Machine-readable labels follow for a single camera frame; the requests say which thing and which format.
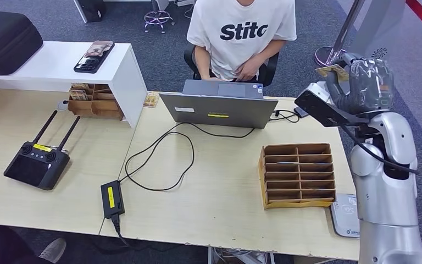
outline person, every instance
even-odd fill
[[[62,257],[66,242],[58,238],[37,257],[15,231],[0,225],[0,264],[52,264]]]
[[[197,0],[187,41],[202,80],[255,81],[297,38],[295,0]]]

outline stool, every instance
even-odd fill
[[[159,10],[158,3],[156,0],[151,0],[153,4],[153,11],[148,12],[145,15],[145,32],[148,33],[148,25],[159,25],[161,27],[161,33],[166,33],[163,24],[172,20],[171,25],[175,25],[174,20],[170,16],[169,12]]]

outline controller screen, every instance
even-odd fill
[[[7,171],[7,177],[38,186],[51,165],[33,158],[18,155]]]

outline hand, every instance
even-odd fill
[[[222,81],[221,79],[217,78],[217,77],[209,77],[206,79],[203,79],[204,81]]]
[[[235,81],[251,80],[263,63],[264,60],[261,60],[258,56],[250,58],[237,69],[238,77]]]

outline cardboard box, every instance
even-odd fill
[[[264,146],[258,168],[265,209],[328,207],[336,200],[329,144]]]
[[[87,85],[88,101],[69,99],[68,110],[82,117],[106,117],[122,120],[124,113],[120,109],[109,85]]]

